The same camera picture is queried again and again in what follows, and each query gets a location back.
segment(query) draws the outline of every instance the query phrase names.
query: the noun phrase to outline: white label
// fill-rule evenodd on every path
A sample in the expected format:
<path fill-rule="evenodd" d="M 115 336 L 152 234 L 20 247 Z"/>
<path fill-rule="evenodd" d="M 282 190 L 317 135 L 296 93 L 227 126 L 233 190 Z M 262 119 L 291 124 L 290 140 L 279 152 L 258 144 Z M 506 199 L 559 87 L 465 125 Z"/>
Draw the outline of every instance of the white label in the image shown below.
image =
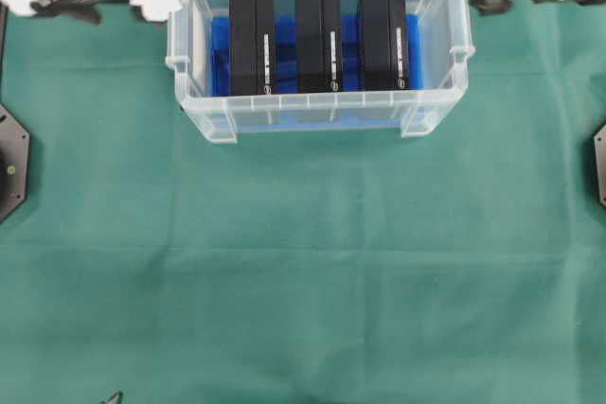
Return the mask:
<path fill-rule="evenodd" d="M 337 80 L 337 34 L 330 33 L 330 62 L 332 69 L 332 80 Z"/>
<path fill-rule="evenodd" d="M 263 47 L 265 51 L 265 84 L 270 83 L 270 67 L 269 67 L 269 35 L 263 35 Z"/>
<path fill-rule="evenodd" d="M 396 42 L 398 47 L 398 77 L 404 77 L 404 61 L 401 53 L 401 28 L 396 28 Z"/>

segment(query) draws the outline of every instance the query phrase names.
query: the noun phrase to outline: black box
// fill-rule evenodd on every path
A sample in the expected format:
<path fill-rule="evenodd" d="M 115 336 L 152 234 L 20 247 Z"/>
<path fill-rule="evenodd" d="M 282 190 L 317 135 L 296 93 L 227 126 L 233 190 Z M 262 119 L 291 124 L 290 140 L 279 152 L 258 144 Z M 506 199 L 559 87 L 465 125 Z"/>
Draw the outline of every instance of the black box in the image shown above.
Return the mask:
<path fill-rule="evenodd" d="M 324 92 L 322 0 L 294 0 L 298 92 Z"/>
<path fill-rule="evenodd" d="M 363 90 L 408 88 L 405 0 L 360 0 L 358 15 Z"/>
<path fill-rule="evenodd" d="M 229 94 L 256 95 L 257 35 L 255 0 L 229 0 Z"/>
<path fill-rule="evenodd" d="M 341 0 L 322 0 L 324 92 L 343 90 Z"/>
<path fill-rule="evenodd" d="M 255 0 L 257 14 L 257 94 L 276 92 L 276 22 L 274 0 Z"/>
<path fill-rule="evenodd" d="M 391 72 L 394 89 L 410 87 L 408 60 L 408 29 L 406 0 L 389 0 L 389 34 L 391 42 Z"/>

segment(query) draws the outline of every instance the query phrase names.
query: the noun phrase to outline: clear plastic storage bin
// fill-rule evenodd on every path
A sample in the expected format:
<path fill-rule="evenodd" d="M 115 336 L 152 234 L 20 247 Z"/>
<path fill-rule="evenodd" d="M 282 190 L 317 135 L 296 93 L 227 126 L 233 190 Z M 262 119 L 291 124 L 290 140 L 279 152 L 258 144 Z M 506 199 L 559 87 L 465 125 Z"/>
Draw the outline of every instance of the clear plastic storage bin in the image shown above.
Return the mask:
<path fill-rule="evenodd" d="M 434 130 L 468 88 L 474 53 L 467 0 L 406 0 L 419 22 L 422 90 L 338 94 L 212 96 L 212 21 L 229 0 L 181 0 L 169 18 L 167 65 L 177 100 L 211 142 L 234 143 L 240 132 L 399 128 L 401 136 Z M 358 0 L 341 0 L 355 14 Z M 275 0 L 276 17 L 294 16 L 294 0 Z"/>

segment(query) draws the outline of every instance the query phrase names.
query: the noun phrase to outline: black metal bracket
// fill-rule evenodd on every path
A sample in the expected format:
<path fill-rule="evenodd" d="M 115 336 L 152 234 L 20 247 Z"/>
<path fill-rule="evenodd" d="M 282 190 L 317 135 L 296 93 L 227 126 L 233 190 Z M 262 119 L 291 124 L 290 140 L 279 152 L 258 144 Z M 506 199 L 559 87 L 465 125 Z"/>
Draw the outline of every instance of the black metal bracket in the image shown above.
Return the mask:
<path fill-rule="evenodd" d="M 599 201 L 606 207 L 606 125 L 594 137 L 596 142 L 597 187 Z"/>
<path fill-rule="evenodd" d="M 29 133 L 0 104 L 0 222 L 27 197 Z"/>

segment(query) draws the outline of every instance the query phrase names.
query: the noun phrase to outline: green tablecloth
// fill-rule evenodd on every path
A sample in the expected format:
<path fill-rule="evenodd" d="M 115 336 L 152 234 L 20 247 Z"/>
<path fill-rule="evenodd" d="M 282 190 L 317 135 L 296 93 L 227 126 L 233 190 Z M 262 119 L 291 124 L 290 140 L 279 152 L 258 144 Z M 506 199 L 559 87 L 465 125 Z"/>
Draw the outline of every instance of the green tablecloth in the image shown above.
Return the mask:
<path fill-rule="evenodd" d="M 4 402 L 606 400 L 605 8 L 472 16 L 431 136 L 243 135 L 178 109 L 166 32 L 10 17 L 31 130 L 0 226 Z"/>

